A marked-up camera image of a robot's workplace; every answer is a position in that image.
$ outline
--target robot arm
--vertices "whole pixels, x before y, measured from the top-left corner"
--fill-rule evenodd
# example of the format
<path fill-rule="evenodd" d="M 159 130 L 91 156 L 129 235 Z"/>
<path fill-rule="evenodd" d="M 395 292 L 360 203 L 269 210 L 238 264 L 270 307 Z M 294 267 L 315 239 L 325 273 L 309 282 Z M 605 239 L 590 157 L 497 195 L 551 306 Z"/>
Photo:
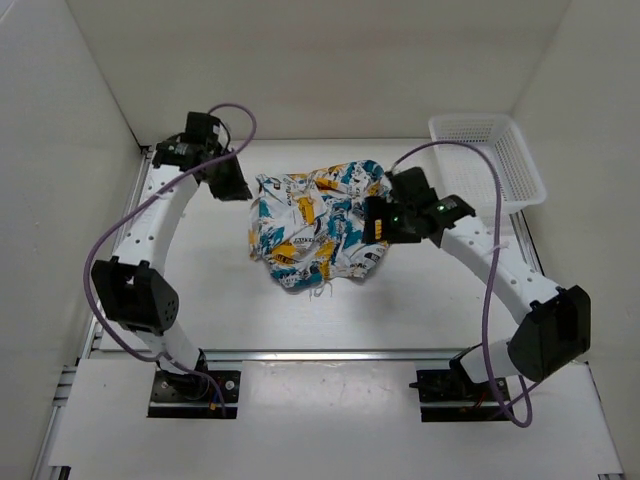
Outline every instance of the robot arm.
<path fill-rule="evenodd" d="M 216 117 L 191 112 L 184 133 L 157 145 L 141 201 L 186 170 L 229 153 L 219 141 L 220 125 Z M 186 177 L 133 220 L 112 258 L 95 262 L 91 277 L 109 320 L 133 332 L 154 356 L 164 352 L 178 365 L 206 373 L 204 353 L 177 321 L 178 294 L 163 277 L 173 235 L 202 181 L 222 201 L 251 198 L 237 158 Z M 202 377 L 185 373 L 167 358 L 161 358 L 158 366 L 167 383 L 186 397 L 198 397 L 208 389 Z"/>
<path fill-rule="evenodd" d="M 456 196 L 438 199 L 418 167 L 387 175 L 392 201 L 366 199 L 364 241 L 429 238 L 487 283 L 494 245 L 475 211 Z M 580 287 L 561 288 L 503 246 L 494 292 L 518 324 L 511 339 L 489 346 L 496 376 L 519 374 L 539 382 L 589 349 L 590 300 Z M 450 366 L 465 383 L 488 380 L 480 345 L 463 351 Z"/>

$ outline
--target white basket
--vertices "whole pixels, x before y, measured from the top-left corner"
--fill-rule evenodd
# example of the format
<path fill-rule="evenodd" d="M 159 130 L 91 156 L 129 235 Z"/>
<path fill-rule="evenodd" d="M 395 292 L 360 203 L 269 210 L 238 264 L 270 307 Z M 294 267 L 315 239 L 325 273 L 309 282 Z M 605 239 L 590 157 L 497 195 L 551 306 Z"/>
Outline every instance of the white basket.
<path fill-rule="evenodd" d="M 516 123 L 507 115 L 440 115 L 429 120 L 432 140 L 471 143 L 486 153 L 502 183 L 502 211 L 516 213 L 544 202 L 547 191 Z M 464 147 L 437 146 L 436 158 L 445 195 L 455 194 L 478 215 L 491 215 L 496 194 L 485 162 Z"/>

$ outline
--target wire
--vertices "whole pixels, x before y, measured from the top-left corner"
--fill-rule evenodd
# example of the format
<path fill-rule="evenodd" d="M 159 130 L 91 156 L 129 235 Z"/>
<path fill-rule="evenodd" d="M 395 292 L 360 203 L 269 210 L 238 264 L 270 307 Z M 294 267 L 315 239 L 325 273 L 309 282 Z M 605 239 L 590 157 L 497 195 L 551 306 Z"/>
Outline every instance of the wire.
<path fill-rule="evenodd" d="M 469 150 L 477 153 L 482 160 L 487 164 L 489 170 L 491 171 L 491 176 L 493 177 L 493 183 L 496 187 L 496 209 L 495 209 L 495 225 L 493 232 L 493 256 L 491 260 L 491 266 L 489 267 L 489 276 L 487 277 L 486 289 L 484 294 L 484 304 L 482 307 L 482 357 L 484 360 L 484 365 L 487 370 L 487 377 L 489 378 L 489 388 L 491 389 L 491 393 L 493 397 L 498 402 L 500 406 L 500 413 L 502 413 L 506 418 L 511 420 L 516 426 L 520 428 L 526 428 L 531 425 L 531 421 L 533 420 L 533 409 L 531 407 L 531 398 L 529 397 L 529 390 L 527 389 L 527 385 L 524 383 L 524 378 L 519 375 L 518 378 L 520 380 L 520 385 L 522 387 L 522 395 L 520 395 L 517 400 L 514 400 L 509 404 L 509 407 L 505 404 L 504 398 L 500 393 L 498 388 L 498 384 L 496 382 L 496 377 L 493 373 L 493 366 L 491 365 L 491 357 L 489 355 L 489 310 L 491 307 L 491 294 L 493 293 L 493 285 L 496 279 L 496 273 L 498 270 L 498 262 L 500 260 L 500 217 L 502 215 L 502 193 L 501 193 L 501 184 L 500 177 L 498 176 L 498 171 L 496 170 L 491 160 L 477 147 L 470 145 L 468 143 L 456 142 L 454 140 L 436 140 L 433 142 L 425 143 L 420 145 L 413 150 L 405 153 L 402 157 L 394 162 L 391 167 L 391 171 L 393 170 L 407 158 L 409 158 L 414 153 L 417 153 L 426 148 L 435 147 L 437 145 L 455 145 L 458 147 L 468 148 Z M 510 406 L 513 405 L 516 401 L 524 398 L 524 401 L 527 405 L 527 417 L 524 421 L 518 420 L 515 415 L 511 413 L 509 410 Z"/>
<path fill-rule="evenodd" d="M 487 398 L 487 392 L 482 392 L 482 395 L 480 395 L 480 398 L 478 399 L 478 401 L 473 405 L 473 409 L 477 409 L 480 408 L 482 406 L 482 404 L 484 403 L 484 401 Z"/>
<path fill-rule="evenodd" d="M 238 149 L 233 151 L 233 152 L 231 152 L 231 153 L 228 153 L 226 155 L 222 155 L 220 157 L 212 158 L 210 160 L 207 160 L 206 162 L 201 163 L 200 165 L 198 165 L 196 167 L 193 167 L 193 168 L 187 170 L 186 172 L 181 173 L 180 175 L 175 177 L 170 182 L 167 182 L 166 185 L 161 187 L 157 192 L 155 192 L 155 194 L 151 195 L 147 200 L 145 200 L 140 205 L 138 205 L 136 208 L 134 208 L 130 213 L 128 213 L 127 215 L 122 217 L 120 220 L 118 220 L 116 223 L 114 223 L 111 227 L 109 227 L 107 229 L 106 232 L 104 232 L 100 236 L 100 238 L 98 238 L 96 243 L 89 250 L 89 254 L 87 255 L 87 259 L 86 259 L 86 261 L 84 263 L 84 269 L 83 269 L 83 272 L 82 272 L 82 284 L 83 284 L 83 288 L 84 288 L 84 294 L 87 297 L 87 302 L 89 303 L 89 308 L 91 308 L 91 311 L 95 315 L 95 317 L 98 320 L 98 322 L 100 323 L 100 325 L 102 325 L 102 328 L 104 329 L 104 331 L 107 332 L 111 336 L 111 338 L 113 338 L 115 340 L 115 342 L 120 346 L 120 348 L 122 348 L 129 355 L 131 355 L 132 357 L 136 358 L 137 360 L 140 360 L 141 362 L 153 363 L 153 362 L 159 361 L 161 358 L 166 358 L 173 366 L 175 366 L 179 370 L 182 370 L 185 373 L 189 373 L 191 375 L 197 375 L 197 376 L 206 378 L 208 382 L 212 382 L 214 384 L 214 388 L 217 387 L 218 389 L 220 387 L 217 385 L 217 383 L 213 382 L 213 379 L 211 377 L 209 377 L 208 375 L 206 375 L 206 374 L 204 374 L 202 372 L 198 372 L 196 370 L 190 370 L 190 369 L 184 367 L 183 365 L 180 365 L 178 362 L 173 360 L 171 358 L 171 356 L 167 352 L 160 352 L 155 357 L 147 357 L 145 355 L 140 354 L 135 349 L 133 349 L 131 346 L 129 346 L 127 344 L 127 342 L 125 342 L 118 335 L 118 333 L 113 329 L 113 327 L 111 327 L 111 325 L 109 325 L 109 322 L 106 320 L 104 315 L 102 315 L 102 312 L 100 311 L 100 307 L 98 307 L 96 299 L 93 296 L 93 291 L 91 289 L 91 266 L 93 265 L 93 261 L 94 261 L 94 259 L 96 257 L 96 254 L 98 253 L 98 250 L 107 241 L 107 239 L 111 235 L 113 235 L 115 232 L 117 232 L 120 227 L 122 227 L 127 222 L 129 222 L 130 220 L 135 218 L 141 212 L 145 211 L 147 208 L 149 208 L 149 206 L 151 206 L 158 198 L 160 198 L 160 196 L 162 194 L 164 194 L 165 192 L 169 191 L 178 182 L 182 181 L 186 177 L 189 177 L 189 176 L 193 175 L 194 173 L 198 173 L 199 171 L 204 170 L 206 168 L 209 168 L 212 165 L 215 165 L 217 163 L 224 162 L 226 160 L 230 160 L 230 159 L 234 158 L 238 153 L 243 151 L 247 147 L 247 145 L 249 145 L 249 143 L 253 140 L 253 137 L 255 137 L 256 130 L 258 128 L 258 122 L 256 121 L 256 117 L 251 112 L 251 110 L 249 110 L 248 108 L 246 108 L 246 107 L 244 107 L 242 105 L 239 105 L 237 103 L 221 103 L 221 104 L 218 104 L 218 105 L 215 105 L 214 107 L 212 107 L 207 113 L 209 115 L 211 115 L 211 113 L 213 113 L 214 111 L 216 111 L 216 110 L 218 110 L 220 108 L 227 108 L 227 107 L 237 108 L 239 110 L 242 110 L 251 119 L 251 131 L 249 132 L 249 135 L 247 136 L 247 138 L 242 142 L 242 144 L 240 144 Z"/>
<path fill-rule="evenodd" d="M 182 370 L 185 373 L 189 373 L 191 375 L 197 375 L 197 376 L 199 376 L 201 378 L 204 378 L 207 382 L 209 382 L 211 385 L 213 385 L 214 395 L 217 394 L 220 397 L 220 407 L 222 408 L 222 416 L 224 418 L 227 418 L 227 406 L 224 404 L 224 399 L 222 398 L 222 391 L 220 390 L 220 385 L 218 385 L 218 382 L 216 382 L 213 379 L 213 377 L 211 377 L 210 375 L 207 375 L 206 373 L 198 372 L 197 370 L 190 370 L 187 367 L 185 367 L 184 365 L 179 364 L 177 361 L 172 359 L 169 356 L 169 354 L 166 354 L 166 357 L 169 360 L 169 363 L 171 363 L 171 365 L 173 365 L 177 369 Z"/>

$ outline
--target patterned fabric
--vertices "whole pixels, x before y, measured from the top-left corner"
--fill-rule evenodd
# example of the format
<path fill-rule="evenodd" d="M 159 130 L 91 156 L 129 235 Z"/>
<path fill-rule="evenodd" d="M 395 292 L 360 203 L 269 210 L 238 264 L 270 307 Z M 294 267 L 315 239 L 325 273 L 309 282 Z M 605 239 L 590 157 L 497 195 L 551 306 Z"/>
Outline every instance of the patterned fabric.
<path fill-rule="evenodd" d="M 249 253 L 264 258 L 284 288 L 363 278 L 387 250 L 386 243 L 362 243 L 365 197 L 387 196 L 391 189 L 376 162 L 256 179 L 260 192 L 251 205 Z"/>

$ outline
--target white table surface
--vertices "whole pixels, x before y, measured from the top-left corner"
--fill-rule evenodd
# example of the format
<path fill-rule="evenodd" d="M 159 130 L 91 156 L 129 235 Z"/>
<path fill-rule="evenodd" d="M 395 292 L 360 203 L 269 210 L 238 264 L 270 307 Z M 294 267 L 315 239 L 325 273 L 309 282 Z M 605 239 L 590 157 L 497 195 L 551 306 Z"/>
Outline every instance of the white table surface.
<path fill-rule="evenodd" d="M 236 420 L 152 419 L 154 370 L 80 362 L 50 464 L 70 466 L 69 480 L 597 480 L 621 471 L 584 365 L 534 391 L 526 430 L 421 423 L 408 388 L 415 366 L 405 362 L 245 362 Z"/>
<path fill-rule="evenodd" d="M 309 172 L 372 159 L 385 168 L 409 149 L 408 140 L 256 141 L 240 155 L 255 190 L 259 173 Z M 421 152 L 407 165 L 425 168 L 436 183 L 432 157 Z M 479 342 L 484 284 L 458 260 L 425 241 L 394 245 L 363 282 L 336 279 L 333 295 L 287 293 L 263 262 L 248 255 L 249 202 L 221 203 L 202 186 L 185 211 L 169 250 L 165 277 L 180 295 L 178 321 L 205 349 L 440 349 Z M 504 238 L 516 242 L 508 219 Z M 516 324 L 495 298 L 492 339 Z M 144 345 L 122 331 L 137 348 Z M 102 350 L 118 350 L 104 338 Z"/>

